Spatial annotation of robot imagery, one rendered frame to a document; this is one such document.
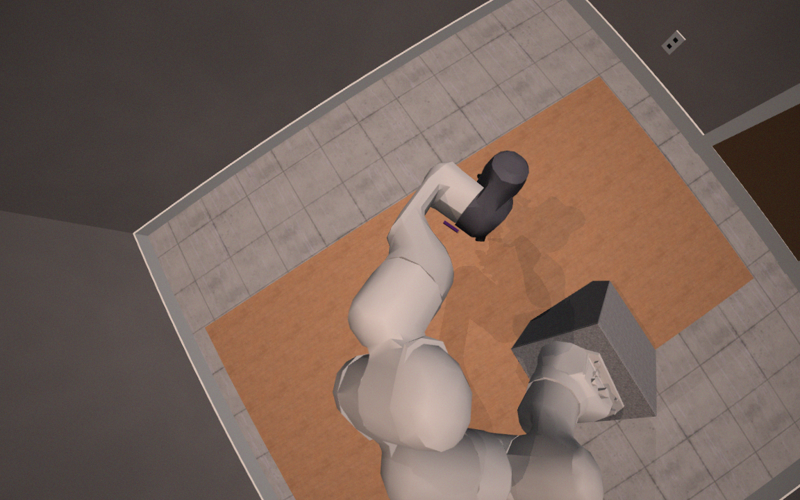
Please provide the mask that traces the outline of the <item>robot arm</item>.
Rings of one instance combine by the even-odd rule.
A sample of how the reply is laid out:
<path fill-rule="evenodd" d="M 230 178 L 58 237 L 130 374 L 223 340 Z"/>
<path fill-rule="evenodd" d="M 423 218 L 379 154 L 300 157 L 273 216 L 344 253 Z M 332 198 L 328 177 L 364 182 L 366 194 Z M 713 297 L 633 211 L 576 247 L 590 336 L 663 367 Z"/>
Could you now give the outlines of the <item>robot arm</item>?
<path fill-rule="evenodd" d="M 624 408 L 600 353 L 542 346 L 517 409 L 526 434 L 487 433 L 467 429 L 469 382 L 444 343 L 425 335 L 454 272 L 424 213 L 434 208 L 470 237 L 487 236 L 528 175 L 514 151 L 493 156 L 477 182 L 454 162 L 437 163 L 392 225 L 390 254 L 353 298 L 347 322 L 369 354 L 337 371 L 333 396 L 380 445 L 390 500 L 603 500 L 601 469 L 574 439 L 577 423 Z"/>

